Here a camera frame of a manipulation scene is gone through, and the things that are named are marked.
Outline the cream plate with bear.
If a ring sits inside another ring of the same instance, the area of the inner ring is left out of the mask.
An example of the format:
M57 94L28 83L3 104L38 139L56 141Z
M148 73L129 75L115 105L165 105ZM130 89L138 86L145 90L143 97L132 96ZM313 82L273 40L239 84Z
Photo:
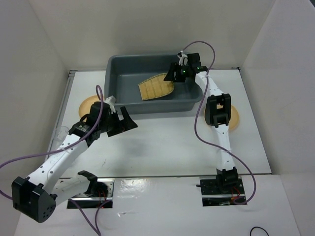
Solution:
M79 106L78 109L78 114L79 117L82 118L85 114L88 114L90 111L91 106L95 103L95 102L99 102L100 99L97 95L94 96L90 96L88 98L86 98L81 105Z

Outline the clear plastic cup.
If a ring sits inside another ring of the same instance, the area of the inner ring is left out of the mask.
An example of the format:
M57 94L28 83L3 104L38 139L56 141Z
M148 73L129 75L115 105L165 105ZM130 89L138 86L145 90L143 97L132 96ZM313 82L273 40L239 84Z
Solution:
M60 127L57 127L54 133L54 141L55 142L64 141L68 133L69 133L69 128L67 126L62 125Z

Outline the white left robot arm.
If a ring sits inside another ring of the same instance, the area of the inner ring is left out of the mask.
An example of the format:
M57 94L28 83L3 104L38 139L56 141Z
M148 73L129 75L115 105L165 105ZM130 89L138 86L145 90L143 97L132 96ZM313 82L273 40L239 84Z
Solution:
M137 128L125 107L121 107L121 114L123 119L119 119L111 102L95 102L90 112L70 128L56 153L26 178L17 177L13 181L13 207L36 222L43 223L57 205L78 194L106 198L107 185L88 171L81 170L70 179L60 178L102 133L112 137Z

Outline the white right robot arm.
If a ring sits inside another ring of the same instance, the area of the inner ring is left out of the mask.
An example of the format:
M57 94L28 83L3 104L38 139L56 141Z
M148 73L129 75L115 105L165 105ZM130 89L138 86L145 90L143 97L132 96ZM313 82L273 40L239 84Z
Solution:
M171 63L164 81L183 83L186 79L192 79L201 88L202 99L206 99L204 118L216 140L212 146L218 148L216 189L221 193L227 193L236 186L239 178L231 155L229 138L231 96L217 86L207 67L201 65L198 53L186 55L180 51L177 56L179 61Z

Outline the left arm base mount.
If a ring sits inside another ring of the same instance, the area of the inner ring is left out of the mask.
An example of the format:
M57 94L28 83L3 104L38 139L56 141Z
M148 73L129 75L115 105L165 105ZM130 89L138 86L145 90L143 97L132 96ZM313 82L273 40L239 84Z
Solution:
M100 187L92 195L79 193L71 199L82 209L112 208L115 180L99 178L98 182Z

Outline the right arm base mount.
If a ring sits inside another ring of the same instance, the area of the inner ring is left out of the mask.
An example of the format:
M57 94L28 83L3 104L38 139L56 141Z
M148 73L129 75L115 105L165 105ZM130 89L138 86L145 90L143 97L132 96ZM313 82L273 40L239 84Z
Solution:
M215 177L201 177L196 187L200 189L204 207L234 206L234 200L239 203L247 200L241 178L228 190L220 190Z

